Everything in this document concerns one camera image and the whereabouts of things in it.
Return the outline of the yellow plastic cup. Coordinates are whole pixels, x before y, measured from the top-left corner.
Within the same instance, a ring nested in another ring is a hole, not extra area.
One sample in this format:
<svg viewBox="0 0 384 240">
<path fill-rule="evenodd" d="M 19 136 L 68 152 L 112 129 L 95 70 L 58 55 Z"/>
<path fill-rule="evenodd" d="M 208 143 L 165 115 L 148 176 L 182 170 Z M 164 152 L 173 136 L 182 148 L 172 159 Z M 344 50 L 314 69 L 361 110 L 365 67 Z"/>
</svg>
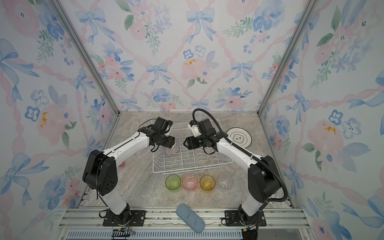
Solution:
<svg viewBox="0 0 384 240">
<path fill-rule="evenodd" d="M 211 175 L 204 175 L 200 179 L 200 187 L 204 191 L 212 191 L 216 187 L 216 180 Z"/>
</svg>

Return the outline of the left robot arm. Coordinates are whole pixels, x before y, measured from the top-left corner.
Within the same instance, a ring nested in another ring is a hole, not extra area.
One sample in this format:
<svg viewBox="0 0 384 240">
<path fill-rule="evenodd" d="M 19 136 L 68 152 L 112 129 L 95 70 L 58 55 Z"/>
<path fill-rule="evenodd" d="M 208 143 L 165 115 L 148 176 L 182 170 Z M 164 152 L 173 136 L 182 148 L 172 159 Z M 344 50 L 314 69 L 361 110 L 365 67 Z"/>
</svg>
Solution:
<svg viewBox="0 0 384 240">
<path fill-rule="evenodd" d="M 90 189 L 96 191 L 107 207 L 104 226 L 126 226 L 133 218 L 129 204 L 117 189 L 118 167 L 147 147 L 152 146 L 152 152 L 159 147 L 175 147 L 175 137 L 170 136 L 172 126 L 171 120 L 158 117 L 154 124 L 140 126 L 135 134 L 114 147 L 90 152 L 82 179 Z"/>
</svg>

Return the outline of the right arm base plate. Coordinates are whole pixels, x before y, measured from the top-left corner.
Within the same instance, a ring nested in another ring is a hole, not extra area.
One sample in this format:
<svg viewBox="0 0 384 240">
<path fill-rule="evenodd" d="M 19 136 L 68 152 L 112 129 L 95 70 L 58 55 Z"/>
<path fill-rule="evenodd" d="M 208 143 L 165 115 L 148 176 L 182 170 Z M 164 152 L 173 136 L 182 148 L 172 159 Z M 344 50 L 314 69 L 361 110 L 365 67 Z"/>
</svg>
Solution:
<svg viewBox="0 0 384 240">
<path fill-rule="evenodd" d="M 266 217 L 264 212 L 257 211 L 254 215 L 248 216 L 245 212 L 239 210 L 224 211 L 224 218 L 221 224 L 227 227 L 266 227 Z"/>
</svg>

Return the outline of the green plastic cup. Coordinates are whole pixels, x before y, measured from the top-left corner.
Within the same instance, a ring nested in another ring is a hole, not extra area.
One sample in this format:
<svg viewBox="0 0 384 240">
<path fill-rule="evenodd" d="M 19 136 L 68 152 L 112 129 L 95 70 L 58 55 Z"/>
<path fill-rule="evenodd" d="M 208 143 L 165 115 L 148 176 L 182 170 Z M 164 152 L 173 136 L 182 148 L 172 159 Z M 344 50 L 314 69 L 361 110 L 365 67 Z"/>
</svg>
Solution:
<svg viewBox="0 0 384 240">
<path fill-rule="evenodd" d="M 178 175 L 172 174 L 167 176 L 165 186 L 170 191 L 177 190 L 181 185 L 181 178 Z"/>
</svg>

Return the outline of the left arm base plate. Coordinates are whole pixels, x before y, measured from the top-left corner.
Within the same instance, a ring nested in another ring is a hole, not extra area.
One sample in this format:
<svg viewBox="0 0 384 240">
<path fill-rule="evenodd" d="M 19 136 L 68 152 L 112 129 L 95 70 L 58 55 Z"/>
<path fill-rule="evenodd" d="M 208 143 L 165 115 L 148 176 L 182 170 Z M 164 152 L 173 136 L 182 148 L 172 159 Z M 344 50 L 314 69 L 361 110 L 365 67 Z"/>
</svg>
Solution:
<svg viewBox="0 0 384 240">
<path fill-rule="evenodd" d="M 144 210 L 130 210 L 122 212 L 120 215 L 114 214 L 109 209 L 106 210 L 104 217 L 100 216 L 104 227 L 142 227 L 146 218 Z"/>
</svg>

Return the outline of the plain white plate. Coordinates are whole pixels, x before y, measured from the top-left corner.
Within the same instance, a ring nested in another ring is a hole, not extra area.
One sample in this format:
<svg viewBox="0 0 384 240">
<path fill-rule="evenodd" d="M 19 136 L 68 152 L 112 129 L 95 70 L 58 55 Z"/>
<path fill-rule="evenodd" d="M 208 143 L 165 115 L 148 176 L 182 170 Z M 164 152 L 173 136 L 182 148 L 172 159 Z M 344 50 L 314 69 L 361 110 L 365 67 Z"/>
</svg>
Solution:
<svg viewBox="0 0 384 240">
<path fill-rule="evenodd" d="M 231 128 L 227 131 L 227 135 L 231 138 L 237 145 L 248 148 L 252 144 L 252 137 L 250 133 L 243 128 Z"/>
</svg>

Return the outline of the pink plastic cup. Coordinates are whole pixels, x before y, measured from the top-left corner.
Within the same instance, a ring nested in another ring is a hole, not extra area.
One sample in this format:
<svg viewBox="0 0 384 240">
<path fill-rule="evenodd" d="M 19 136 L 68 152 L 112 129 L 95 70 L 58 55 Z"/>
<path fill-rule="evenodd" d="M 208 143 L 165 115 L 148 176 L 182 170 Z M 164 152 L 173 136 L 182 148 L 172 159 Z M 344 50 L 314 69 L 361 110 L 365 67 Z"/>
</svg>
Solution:
<svg viewBox="0 0 384 240">
<path fill-rule="evenodd" d="M 195 175 L 187 175 L 182 180 L 182 186 L 186 191 L 194 191 L 198 186 L 198 179 Z"/>
</svg>

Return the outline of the striped ceramic bowl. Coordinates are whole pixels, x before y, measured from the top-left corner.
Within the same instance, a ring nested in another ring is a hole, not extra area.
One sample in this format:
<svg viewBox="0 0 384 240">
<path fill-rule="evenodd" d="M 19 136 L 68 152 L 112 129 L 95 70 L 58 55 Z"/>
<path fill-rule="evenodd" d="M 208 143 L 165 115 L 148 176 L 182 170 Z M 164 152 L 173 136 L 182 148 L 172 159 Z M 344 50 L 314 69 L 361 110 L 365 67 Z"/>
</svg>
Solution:
<svg viewBox="0 0 384 240">
<path fill-rule="evenodd" d="M 174 146 L 171 149 L 169 149 L 169 153 L 173 155 L 173 154 L 176 154 L 179 150 L 180 150 L 180 145 L 175 143 Z"/>
</svg>

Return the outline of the clear glass cup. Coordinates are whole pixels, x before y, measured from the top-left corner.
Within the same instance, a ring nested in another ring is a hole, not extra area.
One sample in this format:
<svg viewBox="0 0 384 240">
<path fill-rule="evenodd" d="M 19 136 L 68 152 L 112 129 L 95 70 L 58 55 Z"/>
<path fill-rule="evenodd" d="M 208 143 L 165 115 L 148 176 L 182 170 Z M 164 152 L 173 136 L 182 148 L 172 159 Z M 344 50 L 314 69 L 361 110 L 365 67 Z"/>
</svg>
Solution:
<svg viewBox="0 0 384 240">
<path fill-rule="evenodd" d="M 222 189 L 229 190 L 233 186 L 234 181 L 230 176 L 220 176 L 218 183 Z"/>
</svg>

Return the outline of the aluminium front rail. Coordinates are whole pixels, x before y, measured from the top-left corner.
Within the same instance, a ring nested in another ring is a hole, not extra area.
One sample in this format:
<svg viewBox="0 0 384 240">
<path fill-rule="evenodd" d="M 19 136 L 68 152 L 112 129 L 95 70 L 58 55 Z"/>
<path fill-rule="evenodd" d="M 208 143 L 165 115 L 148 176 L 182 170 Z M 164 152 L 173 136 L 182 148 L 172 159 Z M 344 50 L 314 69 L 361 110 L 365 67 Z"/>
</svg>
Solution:
<svg viewBox="0 0 384 240">
<path fill-rule="evenodd" d="M 313 240 L 301 209 L 264 209 L 259 223 L 249 227 L 237 221 L 237 209 L 193 211 L 205 222 L 195 232 L 175 208 L 133 208 L 134 219 L 126 227 L 104 226 L 102 207 L 66 211 L 54 240 Z"/>
</svg>

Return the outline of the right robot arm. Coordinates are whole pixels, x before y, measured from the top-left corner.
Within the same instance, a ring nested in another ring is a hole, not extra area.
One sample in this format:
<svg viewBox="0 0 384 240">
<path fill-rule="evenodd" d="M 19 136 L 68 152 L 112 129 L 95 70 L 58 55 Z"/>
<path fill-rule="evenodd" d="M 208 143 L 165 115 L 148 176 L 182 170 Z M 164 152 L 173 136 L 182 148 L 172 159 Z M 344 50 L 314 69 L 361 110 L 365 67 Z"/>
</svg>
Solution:
<svg viewBox="0 0 384 240">
<path fill-rule="evenodd" d="M 193 135 L 187 137 L 183 145 L 189 150 L 212 148 L 215 153 L 229 157 L 245 170 L 249 195 L 239 206 L 238 219 L 245 226 L 254 225 L 268 203 L 284 202 L 288 199 L 287 188 L 272 157 L 261 157 L 244 149 L 212 123 L 216 124 L 217 121 L 190 121 L 188 129 Z"/>
</svg>

